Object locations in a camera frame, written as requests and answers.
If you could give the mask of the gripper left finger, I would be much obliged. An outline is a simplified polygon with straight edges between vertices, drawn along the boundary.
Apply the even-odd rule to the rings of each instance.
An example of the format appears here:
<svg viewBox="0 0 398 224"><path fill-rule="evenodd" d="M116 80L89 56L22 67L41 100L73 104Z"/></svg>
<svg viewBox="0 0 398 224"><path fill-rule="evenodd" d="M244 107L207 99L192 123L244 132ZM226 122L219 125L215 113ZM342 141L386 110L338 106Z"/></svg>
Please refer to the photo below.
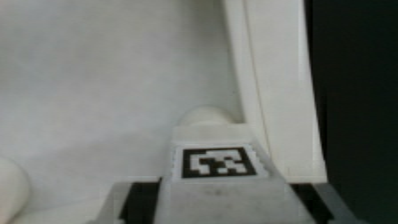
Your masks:
<svg viewBox="0 0 398 224"><path fill-rule="evenodd" d="M160 183L160 180L118 183L88 224L153 224Z"/></svg>

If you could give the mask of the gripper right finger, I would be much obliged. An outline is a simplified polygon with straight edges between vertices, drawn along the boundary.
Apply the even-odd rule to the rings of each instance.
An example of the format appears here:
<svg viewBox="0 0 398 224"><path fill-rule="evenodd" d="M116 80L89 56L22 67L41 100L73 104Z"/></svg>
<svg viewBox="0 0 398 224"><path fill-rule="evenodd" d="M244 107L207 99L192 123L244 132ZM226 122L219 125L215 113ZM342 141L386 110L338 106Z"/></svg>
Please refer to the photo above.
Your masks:
<svg viewBox="0 0 398 224"><path fill-rule="evenodd" d="M329 183L295 183L292 188L317 224L368 224L358 218Z"/></svg>

